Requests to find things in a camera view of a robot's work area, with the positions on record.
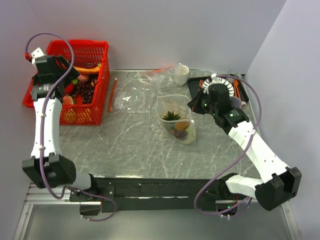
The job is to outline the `polka dot zip bag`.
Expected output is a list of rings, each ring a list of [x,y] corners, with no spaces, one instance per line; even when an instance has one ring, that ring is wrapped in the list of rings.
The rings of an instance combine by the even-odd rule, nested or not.
[[[171,95],[163,95],[158,96],[155,106],[155,112],[157,117],[160,120],[162,128],[167,132],[175,141],[183,144],[183,140],[178,140],[175,138],[173,131],[175,129],[176,122],[189,121],[190,126],[195,126],[195,121],[191,118],[191,110],[188,108],[187,104],[190,102],[190,99],[181,94],[171,94]],[[181,116],[181,119],[175,121],[165,121],[163,120],[163,116],[167,114],[167,112],[174,111],[175,113]]]

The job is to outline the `toy pineapple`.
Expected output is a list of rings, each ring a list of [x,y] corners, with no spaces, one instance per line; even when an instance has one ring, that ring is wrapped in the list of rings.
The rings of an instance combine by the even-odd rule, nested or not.
[[[164,121],[177,121],[177,120],[180,120],[182,117],[178,114],[178,113],[175,113],[174,111],[167,111],[166,115],[163,115],[162,116],[162,119]]]

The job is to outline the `toy dark red fruit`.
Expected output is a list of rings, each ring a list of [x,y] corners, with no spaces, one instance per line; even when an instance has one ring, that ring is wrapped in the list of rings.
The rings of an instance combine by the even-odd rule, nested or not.
[[[178,140],[184,140],[188,137],[188,132],[186,130],[179,131],[177,129],[173,130],[173,135]]]

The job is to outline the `toy green cabbage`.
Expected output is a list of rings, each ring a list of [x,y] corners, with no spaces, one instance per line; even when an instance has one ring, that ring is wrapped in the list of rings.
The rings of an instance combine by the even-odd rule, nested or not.
[[[183,140],[184,145],[191,145],[196,141],[196,128],[194,126],[190,126],[187,130],[187,137]]]

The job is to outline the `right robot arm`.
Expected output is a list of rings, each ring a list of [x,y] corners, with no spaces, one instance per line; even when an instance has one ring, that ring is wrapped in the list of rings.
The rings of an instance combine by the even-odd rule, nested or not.
[[[229,90],[222,83],[200,88],[187,104],[197,114],[209,114],[215,123],[233,139],[247,155],[260,178],[244,177],[237,173],[219,173],[209,180],[196,195],[197,198],[210,185],[215,185],[216,196],[230,199],[235,194],[254,198],[262,208],[271,211],[294,198],[300,186],[302,173],[297,167],[289,167],[264,142],[257,133],[257,126],[240,109],[231,104]]]

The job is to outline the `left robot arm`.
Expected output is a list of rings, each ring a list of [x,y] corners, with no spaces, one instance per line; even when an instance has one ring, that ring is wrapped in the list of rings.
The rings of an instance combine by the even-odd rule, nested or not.
[[[74,162],[63,156],[59,137],[65,89],[80,74],[62,55],[34,52],[29,60],[37,69],[31,90],[36,122],[33,149],[22,170],[40,189],[66,186],[93,201],[100,193],[97,181],[77,172]]]

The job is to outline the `crumpled clear bag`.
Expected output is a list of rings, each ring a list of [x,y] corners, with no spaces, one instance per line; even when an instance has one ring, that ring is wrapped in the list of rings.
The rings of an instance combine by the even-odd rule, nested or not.
[[[177,65],[167,65],[160,69],[143,70],[138,76],[145,82],[152,84],[157,89],[176,86],[175,72]]]

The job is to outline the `black tray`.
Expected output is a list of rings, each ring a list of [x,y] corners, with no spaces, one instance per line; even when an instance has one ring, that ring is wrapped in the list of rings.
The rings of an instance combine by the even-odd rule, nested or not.
[[[221,78],[220,74],[212,73],[211,75],[213,75],[213,74],[215,74],[217,77]],[[199,92],[199,90],[202,89],[199,87],[200,80],[204,81],[208,78],[208,76],[191,77],[187,80],[186,83],[187,83],[188,90],[190,92],[190,96],[192,99],[194,99],[196,97],[197,93]],[[242,85],[242,83],[239,80],[238,80],[238,88],[239,88],[241,100],[248,103],[249,102],[248,94],[246,93],[244,86]]]

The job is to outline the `striped white plate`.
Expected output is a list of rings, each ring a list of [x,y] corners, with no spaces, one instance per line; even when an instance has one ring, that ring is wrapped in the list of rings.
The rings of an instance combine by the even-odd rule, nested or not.
[[[234,96],[235,90],[233,85],[225,78],[217,77],[215,74],[208,76],[206,80],[203,81],[201,88],[205,94],[209,93],[209,86],[213,84],[223,84],[227,87],[229,96]]]

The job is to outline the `orange fork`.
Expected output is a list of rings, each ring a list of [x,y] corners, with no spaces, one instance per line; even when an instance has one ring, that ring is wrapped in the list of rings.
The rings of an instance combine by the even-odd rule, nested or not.
[[[203,82],[204,82],[203,80],[200,80],[200,81],[199,81],[199,88],[202,88],[202,87],[203,87]]]

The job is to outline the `toy peach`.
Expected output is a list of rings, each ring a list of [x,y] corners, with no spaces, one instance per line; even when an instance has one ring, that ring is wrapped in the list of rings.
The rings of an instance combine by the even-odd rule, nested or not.
[[[87,75],[87,74],[80,74],[77,79],[80,81],[80,82],[87,82],[89,81],[90,79],[90,76]]]

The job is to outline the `beige purple mug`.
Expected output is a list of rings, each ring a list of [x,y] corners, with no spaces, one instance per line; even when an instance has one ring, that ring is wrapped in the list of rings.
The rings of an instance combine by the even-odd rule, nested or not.
[[[236,96],[230,96],[230,103],[233,108],[244,108],[247,103]]]

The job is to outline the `red plastic basket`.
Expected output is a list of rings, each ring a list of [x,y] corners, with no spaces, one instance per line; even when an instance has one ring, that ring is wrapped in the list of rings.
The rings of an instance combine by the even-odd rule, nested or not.
[[[101,124],[110,77],[106,41],[52,41],[25,52],[36,68],[23,104],[34,108],[36,128]]]

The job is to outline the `toy grapes bunch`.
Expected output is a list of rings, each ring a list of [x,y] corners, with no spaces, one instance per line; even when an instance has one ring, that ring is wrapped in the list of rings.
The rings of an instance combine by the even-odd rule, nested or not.
[[[94,81],[81,82],[74,85],[71,97],[74,99],[80,97],[83,104],[90,104],[93,100],[96,84]]]

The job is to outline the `orange spoon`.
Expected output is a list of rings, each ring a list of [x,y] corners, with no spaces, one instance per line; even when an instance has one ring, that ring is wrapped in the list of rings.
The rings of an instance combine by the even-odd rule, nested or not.
[[[233,88],[234,88],[234,96],[241,99],[240,90],[239,90],[239,82],[237,79],[233,80]]]

